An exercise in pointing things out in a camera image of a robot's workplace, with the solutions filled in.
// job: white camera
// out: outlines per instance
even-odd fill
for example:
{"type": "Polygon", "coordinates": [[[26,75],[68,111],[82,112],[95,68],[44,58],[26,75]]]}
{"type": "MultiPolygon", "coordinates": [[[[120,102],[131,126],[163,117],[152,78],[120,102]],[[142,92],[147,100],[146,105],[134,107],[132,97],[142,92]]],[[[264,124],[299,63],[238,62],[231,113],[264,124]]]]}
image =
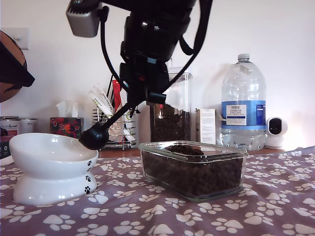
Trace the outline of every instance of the white camera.
{"type": "Polygon", "coordinates": [[[266,143],[269,149],[283,149],[284,134],[287,132],[287,123],[279,117],[269,118],[266,122],[266,143]]]}

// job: bottle label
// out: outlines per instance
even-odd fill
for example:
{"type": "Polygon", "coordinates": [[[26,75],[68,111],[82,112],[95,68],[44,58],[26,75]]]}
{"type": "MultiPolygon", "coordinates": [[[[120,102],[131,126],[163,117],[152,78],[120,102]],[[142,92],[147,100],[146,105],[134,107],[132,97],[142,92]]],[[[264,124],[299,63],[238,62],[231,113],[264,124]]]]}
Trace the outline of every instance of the bottle label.
{"type": "Polygon", "coordinates": [[[247,105],[227,105],[226,125],[246,125],[247,105]]]}
{"type": "Polygon", "coordinates": [[[223,129],[265,129],[266,101],[222,102],[223,129]]]}

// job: raised pet bowl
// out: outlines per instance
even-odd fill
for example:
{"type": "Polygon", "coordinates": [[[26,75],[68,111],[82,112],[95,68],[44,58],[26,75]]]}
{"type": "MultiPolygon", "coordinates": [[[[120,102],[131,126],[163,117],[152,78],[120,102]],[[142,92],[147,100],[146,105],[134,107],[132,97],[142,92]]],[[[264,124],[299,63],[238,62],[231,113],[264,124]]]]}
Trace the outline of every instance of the raised pet bowl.
{"type": "Polygon", "coordinates": [[[23,171],[14,188],[15,203],[54,204],[96,190],[90,170],[98,151],[86,149],[77,139],[28,133],[13,137],[9,147],[13,160],[23,171]]]}

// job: wooden countertop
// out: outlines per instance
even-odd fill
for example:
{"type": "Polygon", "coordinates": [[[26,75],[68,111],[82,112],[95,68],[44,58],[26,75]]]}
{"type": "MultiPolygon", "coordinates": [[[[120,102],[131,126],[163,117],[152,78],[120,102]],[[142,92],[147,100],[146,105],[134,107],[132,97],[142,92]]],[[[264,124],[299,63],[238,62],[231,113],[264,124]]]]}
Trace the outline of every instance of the wooden countertop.
{"type": "MultiPolygon", "coordinates": [[[[268,153],[279,153],[284,152],[284,150],[274,150],[274,149],[267,149],[264,148],[263,150],[259,151],[249,151],[249,155],[254,154],[268,154],[268,153]]],[[[133,156],[140,156],[140,150],[137,148],[126,148],[125,150],[121,149],[105,149],[99,152],[99,157],[133,157],[133,156]]]]}

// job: metal canister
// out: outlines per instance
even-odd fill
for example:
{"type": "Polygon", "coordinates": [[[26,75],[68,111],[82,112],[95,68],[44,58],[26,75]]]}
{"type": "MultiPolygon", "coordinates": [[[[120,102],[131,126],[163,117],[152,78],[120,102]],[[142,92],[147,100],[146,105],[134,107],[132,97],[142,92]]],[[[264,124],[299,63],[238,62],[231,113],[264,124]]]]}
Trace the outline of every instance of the metal canister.
{"type": "Polygon", "coordinates": [[[37,118],[21,118],[21,134],[37,132],[37,118]]]}
{"type": "Polygon", "coordinates": [[[19,117],[13,117],[13,116],[8,116],[8,117],[0,117],[0,119],[18,119],[19,117]]]}
{"type": "Polygon", "coordinates": [[[1,136],[15,136],[21,133],[21,119],[0,119],[1,136]]]}

